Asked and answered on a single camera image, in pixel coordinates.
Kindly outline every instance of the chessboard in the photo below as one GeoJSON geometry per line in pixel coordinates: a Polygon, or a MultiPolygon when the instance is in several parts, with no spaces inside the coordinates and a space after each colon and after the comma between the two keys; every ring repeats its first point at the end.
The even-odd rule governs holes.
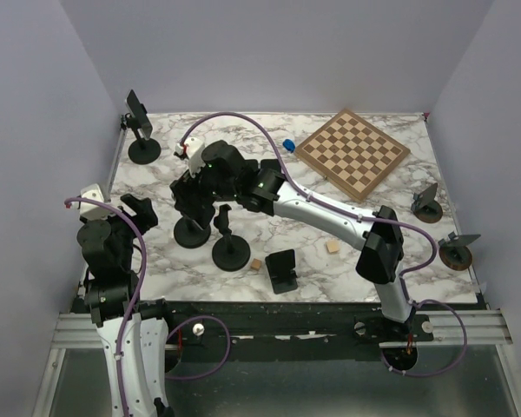
{"type": "Polygon", "coordinates": [[[361,202],[409,155],[409,149],[344,109],[294,153],[338,189],[361,202]]]}

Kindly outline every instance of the white wall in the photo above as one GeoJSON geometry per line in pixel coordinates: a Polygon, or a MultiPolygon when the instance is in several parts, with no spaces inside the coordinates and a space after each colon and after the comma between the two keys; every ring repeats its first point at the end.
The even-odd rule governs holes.
{"type": "Polygon", "coordinates": [[[114,104],[57,0],[0,0],[0,417],[30,415],[82,270],[63,199],[106,178],[114,104]]]}
{"type": "Polygon", "coordinates": [[[521,366],[521,0],[496,0],[440,95],[432,141],[485,298],[501,307],[521,366]]]}
{"type": "Polygon", "coordinates": [[[491,4],[61,2],[114,102],[153,111],[428,111],[491,4]]]}

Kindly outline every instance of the white marble surface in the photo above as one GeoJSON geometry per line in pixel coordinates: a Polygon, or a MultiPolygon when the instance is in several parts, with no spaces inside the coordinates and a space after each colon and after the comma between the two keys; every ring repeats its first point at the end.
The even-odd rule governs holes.
{"type": "MultiPolygon", "coordinates": [[[[112,200],[132,193],[150,197],[160,224],[145,235],[148,250],[147,277],[142,299],[165,297],[178,301],[377,301],[374,286],[355,272],[359,252],[341,243],[338,254],[330,255],[325,243],[330,236],[299,222],[249,213],[236,205],[230,211],[230,228],[251,245],[252,258],[264,261],[270,253],[294,248],[299,288],[275,295],[263,264],[259,272],[245,267],[229,273],[219,270],[211,258],[214,242],[220,238],[215,228],[209,242],[198,249],[181,248],[175,243],[173,227],[180,215],[173,207],[169,184],[185,170],[185,163],[173,156],[175,143],[201,115],[149,115],[155,127],[153,137],[162,146],[161,157],[147,166],[134,165],[128,159],[128,147],[134,137],[128,134],[116,173],[112,200]]],[[[250,115],[271,133],[279,144],[290,173],[299,183],[341,202],[346,195],[323,180],[303,162],[282,147],[284,139],[299,144],[331,115],[250,115]]],[[[455,229],[443,187],[439,202],[445,215],[438,223],[420,222],[409,211],[414,191],[420,192],[433,182],[443,185],[422,116],[362,115],[369,122],[402,142],[411,154],[361,204],[377,209],[385,204],[394,208],[403,222],[427,230],[435,239],[455,229]]],[[[236,146],[246,158],[272,158],[272,150],[254,126],[233,117],[218,117],[201,125],[194,136],[207,143],[220,139],[236,146]]],[[[410,230],[405,236],[404,264],[411,267],[424,261],[430,245],[424,237],[410,230]]],[[[428,268],[406,275],[406,283],[415,300],[434,298],[449,302],[475,302],[468,272],[455,272],[437,258],[428,268]]]]}

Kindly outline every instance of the gray floor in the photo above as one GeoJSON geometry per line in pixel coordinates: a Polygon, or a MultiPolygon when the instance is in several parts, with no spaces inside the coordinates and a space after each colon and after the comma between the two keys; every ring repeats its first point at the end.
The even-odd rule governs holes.
{"type": "MultiPolygon", "coordinates": [[[[441,367],[457,352],[422,350],[414,370],[441,367]]],[[[207,367],[183,363],[174,372],[207,367]]],[[[494,347],[470,347],[453,371],[424,380],[379,362],[231,362],[201,381],[168,381],[167,390],[176,417],[517,416],[494,347]]],[[[68,352],[51,415],[110,417],[109,402],[102,351],[68,352]]]]}

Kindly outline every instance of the bolt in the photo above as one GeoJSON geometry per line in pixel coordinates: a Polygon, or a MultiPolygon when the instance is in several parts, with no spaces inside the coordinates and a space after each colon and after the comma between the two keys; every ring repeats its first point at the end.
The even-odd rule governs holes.
{"type": "Polygon", "coordinates": [[[361,321],[357,321],[353,328],[355,329],[355,333],[357,333],[359,336],[363,336],[366,333],[365,323],[361,321]]]}
{"type": "Polygon", "coordinates": [[[205,333],[205,327],[202,325],[202,323],[196,323],[193,326],[193,334],[195,336],[201,336],[204,333],[205,333]]]}
{"type": "Polygon", "coordinates": [[[429,321],[423,322],[423,324],[421,324],[420,327],[423,329],[423,332],[428,334],[432,333],[432,331],[434,330],[434,326],[429,321]]]}

